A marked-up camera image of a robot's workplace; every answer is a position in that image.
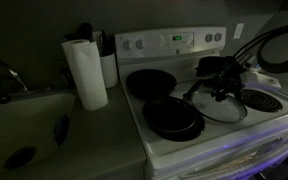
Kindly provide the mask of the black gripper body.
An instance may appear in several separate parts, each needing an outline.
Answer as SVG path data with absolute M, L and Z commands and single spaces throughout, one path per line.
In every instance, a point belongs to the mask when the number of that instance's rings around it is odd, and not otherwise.
M 226 64 L 216 76 L 216 90 L 219 92 L 235 92 L 245 87 L 240 75 L 246 71 L 239 63 Z

